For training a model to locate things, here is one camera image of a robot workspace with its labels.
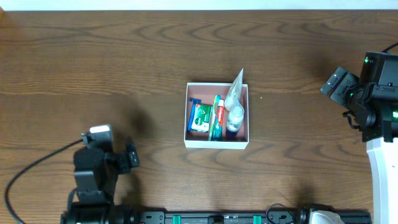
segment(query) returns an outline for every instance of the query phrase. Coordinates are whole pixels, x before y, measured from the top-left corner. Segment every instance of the green clip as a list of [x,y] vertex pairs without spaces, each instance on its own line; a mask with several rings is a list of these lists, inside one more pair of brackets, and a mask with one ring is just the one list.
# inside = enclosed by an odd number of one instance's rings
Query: green clip
[[180,215],[173,215],[173,224],[181,224],[181,216]]
[[254,215],[253,216],[253,224],[261,224],[261,216]]

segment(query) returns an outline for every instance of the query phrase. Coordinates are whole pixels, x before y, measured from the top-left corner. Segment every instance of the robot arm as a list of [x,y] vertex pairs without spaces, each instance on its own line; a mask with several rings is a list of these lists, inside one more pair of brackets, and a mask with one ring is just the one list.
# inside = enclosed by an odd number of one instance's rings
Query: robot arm
[[110,125],[92,127],[82,138],[86,146],[73,157],[79,202],[70,202],[60,223],[138,224],[134,210],[113,200],[118,175],[139,166],[134,143],[128,140],[126,151],[114,153]]
[[[358,78],[337,68],[321,92],[348,109],[343,116],[371,162],[375,224],[398,223],[398,55],[367,52]],[[351,117],[357,122],[354,125]]]
[[398,223],[398,138],[366,143],[372,167],[374,223]]

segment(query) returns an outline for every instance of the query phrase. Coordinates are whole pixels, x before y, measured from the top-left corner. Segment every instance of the power cord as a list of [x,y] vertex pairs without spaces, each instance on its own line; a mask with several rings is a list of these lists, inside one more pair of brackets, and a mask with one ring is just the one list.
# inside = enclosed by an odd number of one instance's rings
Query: power cord
[[398,46],[398,42],[394,43],[393,45],[391,45],[390,47],[384,49],[382,52],[383,53],[388,53],[389,50],[393,49],[394,47]]
[[23,168],[21,171],[19,171],[19,172],[10,180],[10,182],[7,184],[6,191],[4,192],[4,200],[6,201],[6,205],[7,205],[8,211],[10,212],[10,214],[12,215],[12,217],[14,217],[15,220],[17,220],[17,222],[19,222],[19,223],[21,223],[21,224],[26,224],[26,222],[24,222],[21,218],[19,218],[19,216],[17,215],[17,213],[15,212],[14,208],[12,207],[12,205],[11,205],[11,203],[10,203],[9,192],[10,192],[11,187],[12,187],[12,185],[14,184],[14,182],[15,182],[22,174],[24,174],[26,171],[28,171],[28,170],[29,170],[30,168],[32,168],[33,166],[36,166],[36,165],[39,164],[40,162],[42,162],[42,161],[44,161],[44,160],[46,160],[46,159],[48,159],[48,158],[50,158],[50,157],[52,157],[52,156],[58,154],[59,152],[62,152],[62,151],[64,151],[64,150],[68,149],[69,147],[72,147],[72,146],[74,146],[74,145],[76,145],[76,144],[78,144],[78,143],[80,143],[80,142],[82,142],[82,141],[83,141],[83,140],[80,139],[80,140],[77,140],[77,141],[75,141],[75,142],[72,142],[72,143],[70,143],[70,144],[68,144],[68,145],[66,145],[66,146],[64,146],[64,147],[62,147],[62,148],[60,148],[60,149],[58,149],[58,150],[56,150],[56,151],[54,151],[54,152],[48,154],[47,156],[45,156],[45,157],[43,157],[43,158],[41,158],[41,159],[36,160],[35,162],[31,163],[30,165],[28,165],[27,167],[25,167],[25,168]]
[[287,223],[287,224],[294,223],[295,216],[285,207],[285,205],[282,205],[281,203],[272,204],[272,205],[267,209],[267,211],[266,211],[266,218],[268,219],[269,223],[271,223],[271,224],[276,224],[276,223],[274,223],[274,221],[272,221],[272,220],[269,218],[269,216],[268,216],[269,210],[270,210],[272,207],[276,206],[276,205],[279,205],[279,206],[284,207],[285,210],[286,210],[286,212],[292,217],[292,220],[293,220],[293,221],[290,222],[290,223]]

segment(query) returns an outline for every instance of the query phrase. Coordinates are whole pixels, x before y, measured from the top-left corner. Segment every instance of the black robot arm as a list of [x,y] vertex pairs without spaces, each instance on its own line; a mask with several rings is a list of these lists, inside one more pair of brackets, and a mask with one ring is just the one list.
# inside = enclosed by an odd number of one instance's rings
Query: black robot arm
[[134,143],[128,140],[124,153],[114,153],[110,125],[92,127],[82,138],[86,146],[73,158],[79,202],[70,205],[61,224],[134,223],[136,213],[113,201],[118,175],[139,166]]
[[[366,52],[361,77],[338,67],[321,92],[348,109],[343,116],[363,142],[398,137],[398,55]],[[353,125],[351,116],[358,125]]]

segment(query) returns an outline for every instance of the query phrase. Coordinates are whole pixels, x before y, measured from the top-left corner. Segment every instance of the toothbrush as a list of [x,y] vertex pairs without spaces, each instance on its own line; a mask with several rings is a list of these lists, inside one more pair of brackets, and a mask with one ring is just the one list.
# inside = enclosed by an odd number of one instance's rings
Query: toothbrush
[[217,114],[217,106],[218,102],[221,99],[220,95],[216,95],[214,97],[214,103],[213,103],[213,112],[211,115],[211,126],[210,126],[210,133],[209,133],[209,141],[211,141],[211,136],[213,135],[213,128],[214,128],[214,123],[216,121],[216,114]]

